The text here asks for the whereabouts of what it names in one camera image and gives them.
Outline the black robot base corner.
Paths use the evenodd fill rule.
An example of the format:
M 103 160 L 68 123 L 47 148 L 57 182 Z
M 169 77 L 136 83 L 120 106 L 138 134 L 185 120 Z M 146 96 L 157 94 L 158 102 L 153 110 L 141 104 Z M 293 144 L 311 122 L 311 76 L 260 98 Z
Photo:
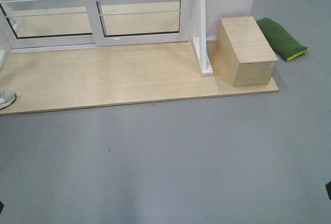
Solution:
M 325 185 L 325 188 L 326 188 L 326 191 L 327 191 L 328 198 L 331 200 L 331 182 L 328 182 Z
M 3 210 L 3 208 L 4 208 L 4 204 L 2 202 L 0 202 L 0 214 L 1 214 L 2 210 Z

